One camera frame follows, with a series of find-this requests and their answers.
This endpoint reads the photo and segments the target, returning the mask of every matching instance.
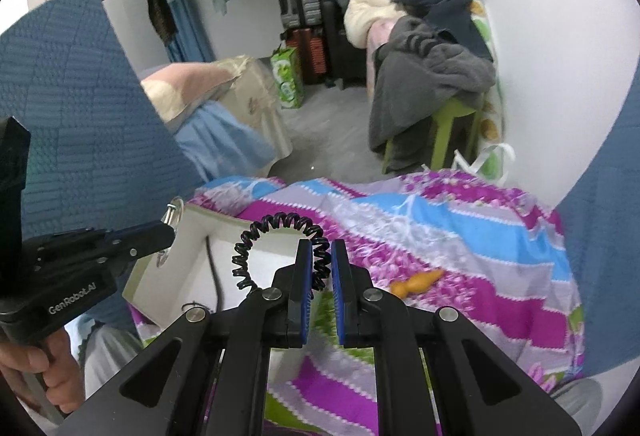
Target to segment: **human hand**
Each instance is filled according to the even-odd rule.
[[[51,362],[41,349],[0,342],[0,372],[15,395],[36,411],[40,406],[20,372],[42,373],[49,402],[62,412],[72,412],[84,402],[84,387],[64,328],[47,337],[44,347],[52,356]]]

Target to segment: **green stool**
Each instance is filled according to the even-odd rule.
[[[453,97],[449,99],[445,105],[433,114],[433,125],[431,131],[436,128],[436,140],[433,145],[433,155],[431,155],[431,164],[429,169],[431,171],[439,171],[444,165],[445,156],[447,156],[447,148],[449,147],[449,140],[451,137],[451,128],[453,127],[453,120],[460,117],[466,117],[473,113],[476,114],[474,122],[471,126],[471,132],[469,139],[466,141],[465,158],[470,160],[473,148],[478,140],[478,129],[480,127],[481,113],[476,113],[476,109],[466,106],[458,99]],[[388,139],[385,146],[385,157],[382,162],[382,174],[386,174],[386,168],[389,165],[391,159],[391,152],[393,151],[394,139]]]

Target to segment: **small orange object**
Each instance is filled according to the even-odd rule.
[[[409,295],[426,292],[443,274],[444,270],[416,273],[406,281],[391,282],[389,291],[400,299],[406,299]]]

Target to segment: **blue blanket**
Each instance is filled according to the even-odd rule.
[[[558,206],[584,306],[586,376],[640,355],[640,66],[609,136]]]
[[[174,138],[203,182],[236,174],[255,175],[276,156],[258,133],[239,123],[217,102],[206,102],[196,109]]]
[[[0,36],[0,116],[31,132],[23,236],[157,220],[201,183],[140,86],[101,0],[49,0]],[[92,320],[134,330],[114,294]]]

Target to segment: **gray floor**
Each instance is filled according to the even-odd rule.
[[[392,178],[399,173],[382,174],[382,157],[372,153],[367,143],[369,100],[362,86],[307,86],[299,109],[283,109],[282,116],[293,143],[293,153],[277,162],[270,176],[287,183],[327,177],[345,183],[367,183]],[[456,139],[447,155],[450,167],[453,148],[462,148]],[[430,145],[424,161],[431,158]],[[421,171],[420,164],[402,173]]]

